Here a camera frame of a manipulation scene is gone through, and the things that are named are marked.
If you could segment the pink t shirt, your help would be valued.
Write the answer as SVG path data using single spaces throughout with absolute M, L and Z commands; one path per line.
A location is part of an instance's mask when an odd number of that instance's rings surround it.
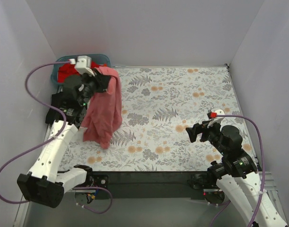
M 96 93 L 90 99 L 81 126 L 85 128 L 83 141 L 94 141 L 102 149 L 108 149 L 113 133 L 122 124 L 121 81 L 116 70 L 100 66 L 96 68 L 102 75 L 110 76 L 107 91 Z

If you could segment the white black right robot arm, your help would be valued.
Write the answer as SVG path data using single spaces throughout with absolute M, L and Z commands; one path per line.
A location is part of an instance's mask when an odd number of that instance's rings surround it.
M 207 170 L 207 182 L 220 188 L 235 206 L 246 224 L 252 227 L 286 227 L 267 192 L 252 158 L 242 149 L 243 138 L 232 125 L 209 125 L 208 121 L 186 128 L 189 139 L 210 142 L 221 154 L 220 163 L 212 162 Z

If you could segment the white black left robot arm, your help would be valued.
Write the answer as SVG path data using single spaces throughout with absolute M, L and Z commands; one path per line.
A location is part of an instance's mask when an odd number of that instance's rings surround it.
M 107 91 L 110 76 L 94 69 L 67 77 L 62 88 L 51 96 L 46 123 L 51 126 L 49 142 L 27 174 L 20 174 L 17 184 L 28 201 L 51 208 L 57 207 L 66 192 L 75 187 L 89 189 L 96 186 L 91 167 L 75 165 L 65 172 L 59 165 L 71 140 L 78 132 L 87 111 L 87 104 L 95 93 Z

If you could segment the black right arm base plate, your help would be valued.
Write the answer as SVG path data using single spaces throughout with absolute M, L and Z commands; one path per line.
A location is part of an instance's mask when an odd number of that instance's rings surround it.
M 204 189 L 210 186 L 210 182 L 208 180 L 207 175 L 204 174 L 194 174 L 191 175 L 190 178 L 187 180 L 187 183 L 193 189 Z

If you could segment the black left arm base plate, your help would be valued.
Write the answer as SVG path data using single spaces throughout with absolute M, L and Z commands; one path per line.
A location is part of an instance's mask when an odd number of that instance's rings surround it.
M 109 183 L 108 175 L 91 175 L 89 176 L 90 187 L 102 187 L 107 189 Z

